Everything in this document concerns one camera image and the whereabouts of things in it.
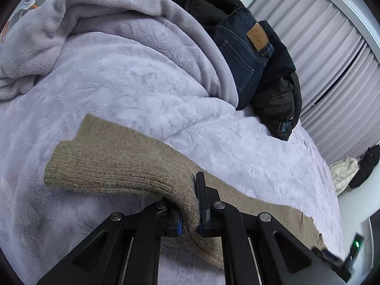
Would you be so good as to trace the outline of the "cream puffer jacket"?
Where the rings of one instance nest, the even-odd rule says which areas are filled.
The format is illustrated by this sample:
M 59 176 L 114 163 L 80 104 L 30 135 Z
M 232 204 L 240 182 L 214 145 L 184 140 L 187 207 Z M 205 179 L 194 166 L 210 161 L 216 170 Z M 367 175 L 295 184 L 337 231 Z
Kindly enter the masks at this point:
M 339 196 L 359 171 L 359 160 L 347 156 L 345 159 L 329 165 L 329 169 L 336 190 L 336 196 Z

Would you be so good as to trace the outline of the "black hanging jacket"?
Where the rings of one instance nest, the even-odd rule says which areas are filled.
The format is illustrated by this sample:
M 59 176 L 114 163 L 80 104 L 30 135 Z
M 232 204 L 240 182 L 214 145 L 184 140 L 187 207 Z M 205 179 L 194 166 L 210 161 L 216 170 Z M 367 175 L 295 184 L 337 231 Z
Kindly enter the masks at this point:
M 355 174 L 355 176 L 348 184 L 351 189 L 360 187 L 369 178 L 375 166 L 379 163 L 379 153 L 379 144 L 366 150 L 366 153 L 364 153 L 363 157 L 358 163 L 359 171 Z

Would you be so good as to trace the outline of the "wall monitor screen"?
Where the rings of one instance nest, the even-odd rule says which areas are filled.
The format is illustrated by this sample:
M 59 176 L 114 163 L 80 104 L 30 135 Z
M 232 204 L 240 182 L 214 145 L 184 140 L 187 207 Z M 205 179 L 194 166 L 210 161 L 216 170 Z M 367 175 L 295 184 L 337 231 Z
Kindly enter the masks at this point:
M 378 263 L 380 258 L 380 210 L 376 211 L 369 218 L 370 238 L 372 243 L 372 268 Z

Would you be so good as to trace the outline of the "grey pleated curtain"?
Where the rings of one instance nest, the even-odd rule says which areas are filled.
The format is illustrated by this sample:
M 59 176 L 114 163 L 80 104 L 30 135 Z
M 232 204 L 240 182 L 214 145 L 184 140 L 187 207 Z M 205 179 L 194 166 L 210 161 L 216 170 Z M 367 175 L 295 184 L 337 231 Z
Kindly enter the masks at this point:
M 296 66 L 301 124 L 333 163 L 379 142 L 379 63 L 350 20 L 330 0 L 256 0 Z

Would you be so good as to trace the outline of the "black jacket on bed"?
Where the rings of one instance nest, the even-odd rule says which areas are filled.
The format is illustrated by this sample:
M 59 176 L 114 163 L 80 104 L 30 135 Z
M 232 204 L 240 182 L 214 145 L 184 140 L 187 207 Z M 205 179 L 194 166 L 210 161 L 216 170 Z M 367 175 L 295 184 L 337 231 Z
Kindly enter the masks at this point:
M 236 9 L 245 7 L 240 0 L 171 0 L 191 14 L 213 39 L 214 28 Z M 248 106 L 272 136 L 290 138 L 302 108 L 296 66 L 287 47 L 267 21 L 257 21 L 274 48 L 260 83 Z

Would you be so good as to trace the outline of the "olive knit sweater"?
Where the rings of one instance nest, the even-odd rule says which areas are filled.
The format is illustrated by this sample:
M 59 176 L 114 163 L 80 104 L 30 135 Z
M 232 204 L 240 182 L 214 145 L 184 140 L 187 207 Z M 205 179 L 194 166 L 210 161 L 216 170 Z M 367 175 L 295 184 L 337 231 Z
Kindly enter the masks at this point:
M 184 215 L 184 240 L 206 262 L 223 264 L 222 244 L 197 232 L 200 209 L 195 174 L 244 212 L 271 212 L 305 246 L 323 246 L 314 220 L 299 209 L 275 204 L 280 192 L 263 186 L 294 176 L 291 158 L 279 162 L 283 144 L 253 116 L 234 116 L 191 126 L 161 142 L 130 128 L 87 115 L 71 141 L 60 142 L 44 173 L 49 187 L 165 196 Z

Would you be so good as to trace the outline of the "grey plush blanket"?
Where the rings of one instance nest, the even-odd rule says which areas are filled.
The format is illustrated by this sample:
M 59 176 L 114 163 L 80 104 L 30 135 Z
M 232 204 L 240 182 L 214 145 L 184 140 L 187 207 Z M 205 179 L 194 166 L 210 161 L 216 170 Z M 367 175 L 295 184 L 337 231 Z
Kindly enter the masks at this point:
M 212 96 L 238 104 L 229 66 L 201 24 L 171 0 L 46 0 L 27 12 L 1 43 L 1 100 L 29 92 L 37 76 L 51 72 L 71 34 L 120 30 L 128 15 L 162 19 L 194 41 L 212 63 L 215 79 L 205 79 Z

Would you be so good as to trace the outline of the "dark blue jeans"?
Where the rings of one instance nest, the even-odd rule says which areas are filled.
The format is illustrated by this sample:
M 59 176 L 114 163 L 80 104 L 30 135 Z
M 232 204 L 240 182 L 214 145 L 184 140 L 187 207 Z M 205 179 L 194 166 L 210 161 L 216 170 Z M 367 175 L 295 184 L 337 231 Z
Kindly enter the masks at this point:
M 213 41 L 231 70 L 238 92 L 236 109 L 242 110 L 253 98 L 274 48 L 245 7 L 236 9 L 214 28 Z

